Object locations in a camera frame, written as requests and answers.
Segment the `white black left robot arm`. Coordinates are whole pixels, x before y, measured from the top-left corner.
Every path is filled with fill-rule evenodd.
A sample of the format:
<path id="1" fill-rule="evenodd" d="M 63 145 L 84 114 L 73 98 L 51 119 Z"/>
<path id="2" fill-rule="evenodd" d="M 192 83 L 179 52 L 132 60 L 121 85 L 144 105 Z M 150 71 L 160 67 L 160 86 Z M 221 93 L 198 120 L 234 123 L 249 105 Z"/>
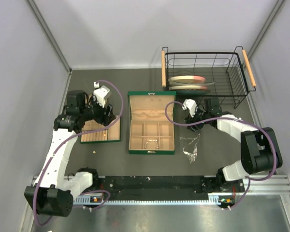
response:
<path id="1" fill-rule="evenodd" d="M 83 168 L 71 180 L 64 175 L 70 154 L 87 121 L 100 125 L 113 124 L 116 116 L 107 103 L 111 91 L 102 86 L 91 96 L 82 90 L 67 93 L 66 105 L 54 120 L 52 142 L 42 171 L 32 186 L 27 186 L 24 196 L 33 212 L 39 215 L 67 217 L 73 201 L 93 185 L 95 171 Z"/>

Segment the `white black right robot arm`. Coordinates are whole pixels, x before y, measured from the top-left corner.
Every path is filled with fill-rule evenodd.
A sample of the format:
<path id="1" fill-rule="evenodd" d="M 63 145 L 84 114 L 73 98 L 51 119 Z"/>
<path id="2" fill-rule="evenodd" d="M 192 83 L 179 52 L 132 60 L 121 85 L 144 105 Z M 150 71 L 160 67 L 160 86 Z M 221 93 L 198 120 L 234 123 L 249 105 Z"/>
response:
<path id="1" fill-rule="evenodd" d="M 241 123 L 240 118 L 221 109 L 216 97 L 207 98 L 203 109 L 192 99 L 186 99 L 182 108 L 188 111 L 185 118 L 188 129 L 199 132 L 204 125 L 210 125 L 240 143 L 240 159 L 218 169 L 214 180 L 205 180 L 202 184 L 205 191 L 226 191 L 231 188 L 232 183 L 250 174 L 271 171 L 274 167 L 282 166 L 283 159 L 272 128 L 257 129 L 250 124 Z"/>

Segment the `green jewelry tray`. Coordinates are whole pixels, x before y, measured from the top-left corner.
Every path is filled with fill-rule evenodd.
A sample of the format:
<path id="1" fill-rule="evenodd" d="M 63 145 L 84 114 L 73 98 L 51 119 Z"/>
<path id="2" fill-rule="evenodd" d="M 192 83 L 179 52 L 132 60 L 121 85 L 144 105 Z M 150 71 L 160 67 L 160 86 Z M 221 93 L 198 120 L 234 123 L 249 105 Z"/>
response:
<path id="1" fill-rule="evenodd" d="M 90 143 L 110 143 L 110 142 L 120 142 L 120 125 L 121 119 L 119 119 L 113 126 L 108 129 L 103 129 L 102 131 L 83 134 L 81 135 L 81 144 Z M 82 129 L 82 131 L 96 131 L 100 128 L 104 128 L 103 125 L 98 124 L 96 121 L 87 121 Z"/>

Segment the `green jewelry box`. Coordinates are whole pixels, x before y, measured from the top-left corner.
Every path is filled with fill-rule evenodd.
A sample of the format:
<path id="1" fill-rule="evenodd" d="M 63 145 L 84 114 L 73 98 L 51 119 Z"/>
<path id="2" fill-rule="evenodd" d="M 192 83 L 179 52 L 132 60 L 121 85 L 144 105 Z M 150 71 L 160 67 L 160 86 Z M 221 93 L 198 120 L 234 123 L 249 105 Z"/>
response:
<path id="1" fill-rule="evenodd" d="M 173 91 L 129 91 L 130 137 L 128 151 L 133 155 L 173 155 L 174 106 Z"/>

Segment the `dark green plate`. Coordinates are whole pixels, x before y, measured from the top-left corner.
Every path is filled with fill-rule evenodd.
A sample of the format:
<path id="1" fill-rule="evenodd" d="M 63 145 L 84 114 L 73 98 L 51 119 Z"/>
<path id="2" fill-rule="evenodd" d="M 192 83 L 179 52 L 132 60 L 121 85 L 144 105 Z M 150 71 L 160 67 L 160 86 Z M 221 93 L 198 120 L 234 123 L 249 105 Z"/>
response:
<path id="1" fill-rule="evenodd" d="M 209 94 L 210 90 L 204 90 L 204 89 L 183 89 L 183 90 L 177 90 L 177 95 L 188 95 L 188 96 L 202 96 Z"/>

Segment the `cream pink plate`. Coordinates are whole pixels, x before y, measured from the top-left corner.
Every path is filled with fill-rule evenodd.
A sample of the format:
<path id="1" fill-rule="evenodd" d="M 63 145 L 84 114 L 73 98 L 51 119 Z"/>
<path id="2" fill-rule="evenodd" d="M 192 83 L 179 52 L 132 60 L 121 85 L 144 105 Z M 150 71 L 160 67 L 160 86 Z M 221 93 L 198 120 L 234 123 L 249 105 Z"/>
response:
<path id="1" fill-rule="evenodd" d="M 195 75 L 183 75 L 183 76 L 174 76 L 168 79 L 169 84 L 172 83 L 181 83 L 181 84 L 203 84 L 205 83 L 206 79 L 201 76 Z"/>
<path id="2" fill-rule="evenodd" d="M 207 86 L 200 85 L 183 85 L 183 86 L 171 86 L 169 90 L 207 90 Z"/>

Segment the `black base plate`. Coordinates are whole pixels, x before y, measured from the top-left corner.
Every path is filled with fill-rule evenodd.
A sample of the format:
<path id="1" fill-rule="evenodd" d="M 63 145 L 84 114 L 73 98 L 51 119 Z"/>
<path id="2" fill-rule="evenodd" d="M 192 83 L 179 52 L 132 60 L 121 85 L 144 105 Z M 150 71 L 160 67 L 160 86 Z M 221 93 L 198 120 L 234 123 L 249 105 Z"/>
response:
<path id="1" fill-rule="evenodd" d="M 215 177 L 191 176 L 106 176 L 95 178 L 93 190 L 110 192 L 109 200 L 180 201 L 205 200 L 212 192 L 231 192 L 234 184 Z"/>

